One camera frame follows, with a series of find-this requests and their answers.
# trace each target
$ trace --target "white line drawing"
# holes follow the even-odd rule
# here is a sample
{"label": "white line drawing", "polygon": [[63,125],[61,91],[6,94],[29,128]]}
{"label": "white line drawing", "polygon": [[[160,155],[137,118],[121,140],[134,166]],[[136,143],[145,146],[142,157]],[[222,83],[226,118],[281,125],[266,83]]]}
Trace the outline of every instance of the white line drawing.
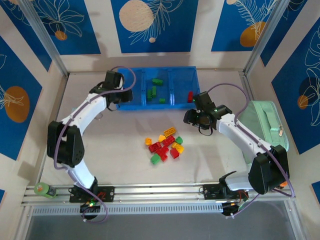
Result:
{"label": "white line drawing", "polygon": [[[29,25],[18,5],[9,0],[2,0],[2,2],[6,3],[5,5],[14,17]],[[83,33],[77,24],[81,23],[85,16],[69,10],[69,0],[33,0],[32,5],[43,24],[49,27],[57,39],[66,40],[67,33],[82,37]]]}
{"label": "white line drawing", "polygon": [[[0,70],[3,68],[3,66],[6,63],[7,56],[0,54]],[[4,106],[7,104],[10,106],[10,103],[18,104],[20,106],[23,106],[24,104],[21,102],[24,97],[14,97],[10,94],[6,93],[6,91],[1,87],[0,85],[0,109],[3,109]]]}
{"label": "white line drawing", "polygon": [[309,77],[309,85],[299,97],[298,106],[301,109],[311,106],[311,126],[320,124],[320,26],[313,34],[306,53],[304,64],[307,68],[306,74]]}
{"label": "white line drawing", "polygon": [[240,16],[245,19],[247,25],[252,27],[257,40],[262,32],[262,23],[274,9],[278,0],[264,0],[262,7],[258,7],[256,0],[227,0],[227,4],[238,7]]}
{"label": "white line drawing", "polygon": [[[171,19],[169,13],[178,9],[184,0],[130,0],[120,10],[119,17],[122,25],[126,27],[127,23],[131,21],[131,26],[135,26],[138,30],[131,30],[132,39],[131,44],[143,40],[149,40],[154,43],[157,37],[166,30],[166,25],[170,26]],[[122,11],[136,11],[129,13],[129,15],[122,15]]]}
{"label": "white line drawing", "polygon": [[299,11],[299,9],[302,7],[302,5],[304,4],[305,0],[291,0],[288,4],[288,6],[286,7],[284,13],[282,14],[282,16],[288,20],[288,16],[289,16],[289,12],[290,11]]}

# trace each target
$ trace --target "white wall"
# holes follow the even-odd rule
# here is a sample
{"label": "white wall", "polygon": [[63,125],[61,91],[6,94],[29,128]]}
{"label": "white wall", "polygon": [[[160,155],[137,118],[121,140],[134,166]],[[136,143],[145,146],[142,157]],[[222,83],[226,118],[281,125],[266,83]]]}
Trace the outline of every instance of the white wall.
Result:
{"label": "white wall", "polygon": [[6,13],[0,8],[0,36],[25,64],[42,86],[22,148],[16,161],[0,154],[0,189],[5,197],[0,205],[0,238],[13,239],[22,207],[26,186],[34,184],[47,142],[47,126],[56,103],[57,93],[63,91],[62,75],[54,64],[47,72]]}
{"label": "white wall", "polygon": [[316,199],[311,184],[320,181],[320,145],[299,155],[284,114],[281,111],[277,96],[271,85],[271,81],[319,17],[319,0],[308,0],[266,68],[263,67],[259,59],[249,74],[255,99],[274,101],[279,111],[281,121],[290,141],[290,149],[288,152],[290,179],[294,186],[298,206],[304,219],[303,224],[307,226],[312,239],[315,240],[319,239],[320,236],[320,204]]}
{"label": "white wall", "polygon": [[85,0],[101,55],[63,55],[70,72],[106,71],[110,67],[196,66],[243,69],[251,51],[211,52],[225,0],[199,0],[191,52],[122,54],[111,0]]}

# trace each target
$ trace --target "green lego brick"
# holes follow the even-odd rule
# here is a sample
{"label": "green lego brick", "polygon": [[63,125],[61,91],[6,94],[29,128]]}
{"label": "green lego brick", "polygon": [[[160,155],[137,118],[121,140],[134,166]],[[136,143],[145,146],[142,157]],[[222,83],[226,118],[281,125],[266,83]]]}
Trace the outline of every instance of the green lego brick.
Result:
{"label": "green lego brick", "polygon": [[164,81],[161,80],[161,79],[158,79],[158,78],[153,78],[153,79],[152,79],[152,83],[153,83],[154,85],[162,86],[162,85],[164,84]]}
{"label": "green lego brick", "polygon": [[180,136],[178,136],[176,139],[175,139],[175,142],[177,143],[177,144],[182,144],[184,141],[182,140],[182,138],[180,137]]}
{"label": "green lego brick", "polygon": [[152,90],[151,90],[151,93],[152,93],[152,97],[155,98],[156,95],[157,95],[157,87],[153,86]]}
{"label": "green lego brick", "polygon": [[155,154],[151,157],[151,163],[154,165],[160,161],[161,161],[161,157],[158,154]]}
{"label": "green lego brick", "polygon": [[148,89],[148,91],[146,92],[146,98],[148,101],[151,101],[152,99],[152,90]]}

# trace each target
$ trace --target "toy brick pile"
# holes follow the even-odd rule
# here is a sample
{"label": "toy brick pile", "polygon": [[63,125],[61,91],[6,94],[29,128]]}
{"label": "toy brick pile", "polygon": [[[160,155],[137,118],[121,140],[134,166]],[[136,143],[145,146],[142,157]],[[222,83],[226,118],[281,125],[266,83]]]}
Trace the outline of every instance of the toy brick pile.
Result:
{"label": "toy brick pile", "polygon": [[151,138],[147,137],[145,139],[145,144],[149,146],[149,150],[154,155],[151,157],[151,163],[157,164],[160,161],[165,162],[168,159],[167,152],[169,152],[169,146],[171,145],[170,154],[173,159],[179,157],[183,153],[185,148],[181,145],[183,140],[180,136],[175,138],[173,135],[176,133],[174,127],[169,128],[164,131],[164,135],[160,135],[158,142],[152,144]]}
{"label": "toy brick pile", "polygon": [[[158,78],[153,78],[152,79],[152,83],[154,85],[162,86],[164,84],[164,81],[161,80],[161,79],[158,79]],[[146,99],[148,101],[151,101],[156,96],[157,96],[157,87],[156,86],[153,86],[152,89],[148,89],[146,91]],[[165,104],[166,103],[166,99],[165,98],[159,98],[159,103]]]}

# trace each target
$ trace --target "mint green pouch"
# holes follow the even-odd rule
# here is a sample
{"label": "mint green pouch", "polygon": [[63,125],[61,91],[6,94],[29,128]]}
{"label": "mint green pouch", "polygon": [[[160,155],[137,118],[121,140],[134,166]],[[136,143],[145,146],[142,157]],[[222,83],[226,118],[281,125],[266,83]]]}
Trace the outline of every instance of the mint green pouch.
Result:
{"label": "mint green pouch", "polygon": [[[288,137],[272,101],[250,101],[238,119],[259,138],[272,146],[281,145],[286,151],[289,150]],[[243,156],[247,164],[252,162],[252,159]]]}

